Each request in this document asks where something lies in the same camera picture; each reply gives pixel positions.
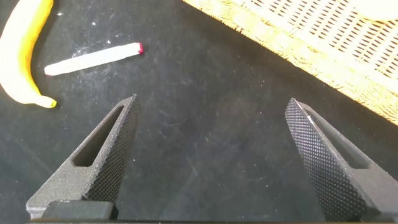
scratch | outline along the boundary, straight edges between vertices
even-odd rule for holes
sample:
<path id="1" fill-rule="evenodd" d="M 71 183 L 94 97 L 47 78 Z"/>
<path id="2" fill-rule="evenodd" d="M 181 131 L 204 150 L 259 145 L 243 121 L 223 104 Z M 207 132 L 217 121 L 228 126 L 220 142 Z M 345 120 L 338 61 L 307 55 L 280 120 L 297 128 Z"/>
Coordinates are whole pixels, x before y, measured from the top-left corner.
<path id="1" fill-rule="evenodd" d="M 112 15 L 111 15 L 111 17 L 109 17 L 109 19 L 112 19 L 115 13 L 116 13 L 116 12 L 112 13 Z"/>
<path id="2" fill-rule="evenodd" d="M 164 139 L 167 139 L 166 135 L 164 135 L 161 131 L 159 131 L 161 135 L 163 135 Z"/>
<path id="3" fill-rule="evenodd" d="M 186 121 L 187 121 L 187 119 L 185 118 L 182 122 L 179 122 L 179 123 L 177 123 L 177 124 L 169 124 L 169 127 L 177 126 L 177 125 L 183 124 L 183 123 L 186 122 Z"/>
<path id="4" fill-rule="evenodd" d="M 191 160 L 187 158 L 187 161 L 188 161 L 189 165 L 191 166 L 193 173 L 195 174 L 195 176 L 197 176 L 197 175 L 198 175 L 198 171 L 197 171 L 197 170 L 195 169 L 195 167 L 192 165 Z"/>

black fabric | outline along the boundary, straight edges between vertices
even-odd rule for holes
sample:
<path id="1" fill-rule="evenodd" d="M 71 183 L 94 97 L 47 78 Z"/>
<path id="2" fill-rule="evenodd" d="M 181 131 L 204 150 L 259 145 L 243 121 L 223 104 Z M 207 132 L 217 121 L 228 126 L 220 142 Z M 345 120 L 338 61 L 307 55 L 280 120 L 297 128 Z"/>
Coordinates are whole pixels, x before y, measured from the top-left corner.
<path id="1" fill-rule="evenodd" d="M 16 2 L 0 0 L 0 28 Z M 44 75 L 51 63 L 131 42 L 144 55 Z M 322 221 L 284 118 L 292 97 L 398 177 L 396 126 L 178 0 L 55 0 L 31 68 L 58 106 L 21 105 L 0 90 L 1 223 L 26 221 L 30 196 L 135 93 L 122 219 Z"/>

black surface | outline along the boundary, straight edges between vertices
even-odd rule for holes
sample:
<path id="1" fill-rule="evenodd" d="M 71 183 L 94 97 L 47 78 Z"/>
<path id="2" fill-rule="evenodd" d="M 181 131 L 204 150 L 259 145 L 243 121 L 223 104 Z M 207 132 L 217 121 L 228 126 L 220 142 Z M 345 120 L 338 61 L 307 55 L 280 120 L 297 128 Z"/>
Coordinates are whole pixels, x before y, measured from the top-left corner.
<path id="1" fill-rule="evenodd" d="M 0 27 L 15 4 L 0 0 Z M 137 41 L 142 56 L 44 75 L 50 63 Z M 0 92 L 2 223 L 26 221 L 29 197 L 134 93 L 142 111 L 116 202 L 122 219 L 321 220 L 284 119 L 291 97 L 398 178 L 396 126 L 180 1 L 56 1 L 32 73 L 58 106 Z"/>

red chalk tip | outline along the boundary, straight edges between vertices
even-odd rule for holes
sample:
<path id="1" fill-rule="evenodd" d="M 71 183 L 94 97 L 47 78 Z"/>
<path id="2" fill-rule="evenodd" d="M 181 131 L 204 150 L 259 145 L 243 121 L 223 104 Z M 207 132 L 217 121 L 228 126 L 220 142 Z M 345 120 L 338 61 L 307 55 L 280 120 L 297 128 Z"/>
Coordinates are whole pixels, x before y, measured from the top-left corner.
<path id="1" fill-rule="evenodd" d="M 139 43 L 139 51 L 138 53 L 142 54 L 144 53 L 144 46 L 142 46 L 142 43 Z"/>

white chalk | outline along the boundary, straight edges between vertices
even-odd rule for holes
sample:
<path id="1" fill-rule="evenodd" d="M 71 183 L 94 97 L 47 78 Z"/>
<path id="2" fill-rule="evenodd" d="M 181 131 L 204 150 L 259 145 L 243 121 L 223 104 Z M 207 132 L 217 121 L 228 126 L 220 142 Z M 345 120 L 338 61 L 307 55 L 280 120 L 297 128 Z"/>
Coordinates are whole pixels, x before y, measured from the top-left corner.
<path id="1" fill-rule="evenodd" d="M 141 43 L 132 43 L 118 47 L 112 47 L 106 50 L 100 50 L 91 54 L 82 55 L 61 61 L 44 68 L 46 75 L 61 75 L 64 73 L 75 72 L 85 68 L 102 65 L 109 62 L 124 59 L 126 57 L 144 53 Z"/>

